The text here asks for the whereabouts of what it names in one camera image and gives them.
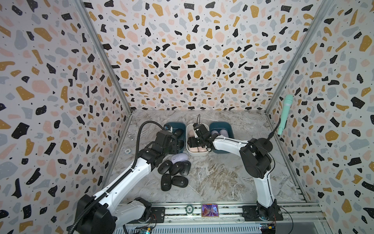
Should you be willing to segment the black mouse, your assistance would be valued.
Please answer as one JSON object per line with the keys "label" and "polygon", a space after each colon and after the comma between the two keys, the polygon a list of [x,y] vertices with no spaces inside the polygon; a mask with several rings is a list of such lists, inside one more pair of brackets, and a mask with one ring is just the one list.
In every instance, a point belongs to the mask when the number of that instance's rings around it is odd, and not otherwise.
{"label": "black mouse", "polygon": [[187,175],[189,175],[190,170],[191,170],[191,163],[189,161],[184,161],[183,162],[183,168],[180,171],[180,175],[181,176],[187,176]]}
{"label": "black mouse", "polygon": [[184,176],[176,175],[171,179],[171,184],[179,188],[186,188],[189,180]]}
{"label": "black mouse", "polygon": [[164,174],[161,177],[161,190],[162,191],[169,191],[171,189],[172,183],[171,183],[171,175],[170,174]]}
{"label": "black mouse", "polygon": [[173,163],[170,160],[162,162],[158,167],[158,173],[161,175],[166,174],[169,169],[173,166]]}
{"label": "black mouse", "polygon": [[184,168],[184,163],[183,162],[176,162],[175,164],[173,164],[173,166],[169,169],[169,174],[172,175],[172,176],[175,176],[177,175],[178,173],[180,173]]}
{"label": "black mouse", "polygon": [[173,131],[173,135],[179,139],[180,137],[182,137],[184,135],[184,130],[183,129],[176,129],[175,131]]}

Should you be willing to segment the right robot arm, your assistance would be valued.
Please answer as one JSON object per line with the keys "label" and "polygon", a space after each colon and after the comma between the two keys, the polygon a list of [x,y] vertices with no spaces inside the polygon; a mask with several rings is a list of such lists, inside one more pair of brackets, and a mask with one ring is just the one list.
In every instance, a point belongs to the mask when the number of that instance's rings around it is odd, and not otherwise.
{"label": "right robot arm", "polygon": [[246,172],[254,178],[257,207],[254,211],[243,208],[243,217],[246,220],[282,221],[281,208],[274,198],[270,181],[270,174],[275,168],[275,161],[271,156],[271,139],[276,131],[272,131],[267,138],[248,141],[213,134],[203,124],[193,124],[193,131],[194,136],[187,141],[189,147],[203,147],[237,155],[242,159]]}

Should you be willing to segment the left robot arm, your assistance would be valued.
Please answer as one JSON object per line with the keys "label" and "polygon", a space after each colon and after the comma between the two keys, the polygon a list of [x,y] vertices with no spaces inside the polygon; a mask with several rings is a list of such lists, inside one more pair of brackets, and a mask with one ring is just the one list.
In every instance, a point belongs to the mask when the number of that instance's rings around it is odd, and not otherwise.
{"label": "left robot arm", "polygon": [[169,131],[161,130],[154,141],[139,148],[137,137],[135,158],[121,175],[93,196],[84,195],[79,201],[69,234],[112,234],[119,217],[115,211],[127,193],[145,176],[157,168],[163,159],[178,150],[178,138]]}

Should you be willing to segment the white storage box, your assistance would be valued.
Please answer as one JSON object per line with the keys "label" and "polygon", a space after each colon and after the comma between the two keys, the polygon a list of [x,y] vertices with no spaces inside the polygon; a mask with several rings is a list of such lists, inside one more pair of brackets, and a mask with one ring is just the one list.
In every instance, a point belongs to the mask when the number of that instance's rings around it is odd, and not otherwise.
{"label": "white storage box", "polygon": [[188,137],[188,132],[190,130],[194,130],[194,125],[196,125],[196,123],[191,123],[187,126],[186,128],[186,149],[187,149],[187,152],[191,155],[191,156],[199,156],[199,157],[202,157],[202,156],[206,156],[209,151],[207,150],[207,152],[204,152],[204,153],[193,153],[189,150],[189,145],[188,145],[188,140],[189,140],[189,137]]}

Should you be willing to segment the right teal storage box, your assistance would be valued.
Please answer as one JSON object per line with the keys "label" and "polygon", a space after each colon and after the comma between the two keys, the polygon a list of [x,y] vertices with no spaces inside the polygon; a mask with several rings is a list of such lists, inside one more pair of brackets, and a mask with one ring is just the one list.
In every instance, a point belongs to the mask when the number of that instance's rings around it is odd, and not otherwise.
{"label": "right teal storage box", "polygon": [[237,143],[233,140],[234,134],[231,125],[228,122],[212,122],[209,125],[210,132],[216,130],[220,132],[221,129],[226,129],[228,131],[229,137],[224,137],[222,135],[218,136],[218,139],[214,141],[214,143],[218,143],[218,148],[212,149],[212,151],[216,154],[228,154],[231,153],[232,150],[237,150]]}

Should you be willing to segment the teal storage box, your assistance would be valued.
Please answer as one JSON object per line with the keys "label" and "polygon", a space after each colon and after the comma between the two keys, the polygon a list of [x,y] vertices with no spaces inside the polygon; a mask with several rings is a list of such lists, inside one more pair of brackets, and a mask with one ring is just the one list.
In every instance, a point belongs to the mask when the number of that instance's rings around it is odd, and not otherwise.
{"label": "teal storage box", "polygon": [[172,146],[170,153],[171,154],[179,154],[183,153],[185,149],[185,143],[186,143],[186,125],[182,122],[168,122],[164,125],[164,130],[169,131],[173,134],[173,131],[176,129],[183,129],[184,130],[184,135],[177,139],[174,136],[174,139],[172,140]]}
{"label": "teal storage box", "polygon": [[228,131],[229,137],[224,137],[222,135],[218,136],[218,139],[214,141],[214,143],[218,143],[218,148],[212,149],[212,151],[216,154],[228,154],[231,153],[232,150],[237,150],[237,143],[233,140],[234,134],[231,125],[228,122],[212,122],[209,125],[210,132],[216,130],[220,132],[221,129],[226,129]]}

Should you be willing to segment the left teal storage box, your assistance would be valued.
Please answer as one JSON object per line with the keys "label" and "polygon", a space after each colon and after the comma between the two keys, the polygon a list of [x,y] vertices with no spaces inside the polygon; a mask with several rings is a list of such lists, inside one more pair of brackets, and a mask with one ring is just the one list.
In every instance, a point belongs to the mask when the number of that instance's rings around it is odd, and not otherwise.
{"label": "left teal storage box", "polygon": [[174,136],[174,139],[172,140],[172,146],[170,153],[171,154],[179,154],[183,153],[185,149],[185,143],[186,143],[186,125],[182,122],[168,122],[164,125],[164,130],[169,131],[173,134],[173,131],[176,129],[183,129],[184,130],[184,135],[177,139]]}

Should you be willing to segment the small colourful screen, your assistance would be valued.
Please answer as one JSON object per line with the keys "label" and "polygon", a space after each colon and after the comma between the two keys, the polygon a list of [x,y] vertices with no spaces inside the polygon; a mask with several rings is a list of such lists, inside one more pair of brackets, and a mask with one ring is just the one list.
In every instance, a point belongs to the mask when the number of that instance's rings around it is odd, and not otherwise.
{"label": "small colourful screen", "polygon": [[217,204],[202,204],[202,217],[219,217],[219,208]]}

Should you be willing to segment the green microphone on stand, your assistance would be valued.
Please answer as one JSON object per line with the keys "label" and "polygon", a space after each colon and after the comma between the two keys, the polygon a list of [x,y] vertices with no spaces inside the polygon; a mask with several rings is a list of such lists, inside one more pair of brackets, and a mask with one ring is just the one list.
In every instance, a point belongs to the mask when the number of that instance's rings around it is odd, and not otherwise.
{"label": "green microphone on stand", "polygon": [[282,109],[278,124],[276,126],[276,129],[274,129],[268,135],[268,138],[265,140],[265,145],[267,145],[270,142],[270,140],[272,139],[272,137],[274,136],[275,133],[277,133],[277,135],[281,135],[283,133],[283,131],[285,129],[285,126],[286,126],[289,111],[290,111],[292,103],[293,103],[293,100],[294,100],[293,95],[286,95],[285,96],[285,98],[283,100],[283,109]]}

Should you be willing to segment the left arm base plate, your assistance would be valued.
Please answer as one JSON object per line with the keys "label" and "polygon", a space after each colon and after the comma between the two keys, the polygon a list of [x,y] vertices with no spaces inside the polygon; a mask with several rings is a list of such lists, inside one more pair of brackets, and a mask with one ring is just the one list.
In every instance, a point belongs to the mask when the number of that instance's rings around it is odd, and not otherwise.
{"label": "left arm base plate", "polygon": [[146,225],[164,223],[166,215],[165,211],[165,207],[151,207],[150,209],[148,209],[144,217],[138,220],[133,220],[130,222],[130,224]]}

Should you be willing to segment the aluminium front rail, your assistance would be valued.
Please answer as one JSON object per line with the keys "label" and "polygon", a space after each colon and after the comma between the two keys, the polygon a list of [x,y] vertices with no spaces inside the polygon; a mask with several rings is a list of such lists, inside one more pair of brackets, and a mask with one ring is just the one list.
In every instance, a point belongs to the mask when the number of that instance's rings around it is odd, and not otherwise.
{"label": "aluminium front rail", "polygon": [[[194,206],[187,216],[185,207]],[[143,211],[141,203],[121,204],[115,211],[119,217],[113,234],[330,234],[327,220],[316,203],[280,203],[283,221],[245,221],[242,207],[255,204],[237,202],[217,203],[219,217],[202,217],[203,203],[154,203],[146,207],[165,207],[164,223],[130,224]]]}

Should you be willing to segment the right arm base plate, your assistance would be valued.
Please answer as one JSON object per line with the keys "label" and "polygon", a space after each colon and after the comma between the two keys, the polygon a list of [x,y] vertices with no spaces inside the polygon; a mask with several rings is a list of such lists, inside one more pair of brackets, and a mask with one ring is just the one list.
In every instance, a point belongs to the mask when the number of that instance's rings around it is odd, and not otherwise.
{"label": "right arm base plate", "polygon": [[283,221],[281,208],[278,205],[269,208],[262,205],[248,205],[243,206],[242,211],[245,221]]}

